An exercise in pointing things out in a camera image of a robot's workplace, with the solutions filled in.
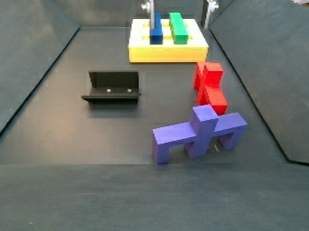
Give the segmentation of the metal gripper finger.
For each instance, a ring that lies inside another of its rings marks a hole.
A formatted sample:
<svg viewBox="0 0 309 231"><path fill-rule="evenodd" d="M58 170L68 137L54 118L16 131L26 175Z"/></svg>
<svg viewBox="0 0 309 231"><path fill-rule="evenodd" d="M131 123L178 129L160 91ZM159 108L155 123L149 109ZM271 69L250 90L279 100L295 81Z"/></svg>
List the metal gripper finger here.
<svg viewBox="0 0 309 231"><path fill-rule="evenodd" d="M206 7L204 7L206 13L204 13L203 27L207 28L211 13L218 9L219 5L216 0L204 0L204 3L206 3Z"/></svg>
<svg viewBox="0 0 309 231"><path fill-rule="evenodd" d="M155 0L144 0L141 9L149 14L149 29L155 28Z"/></svg>

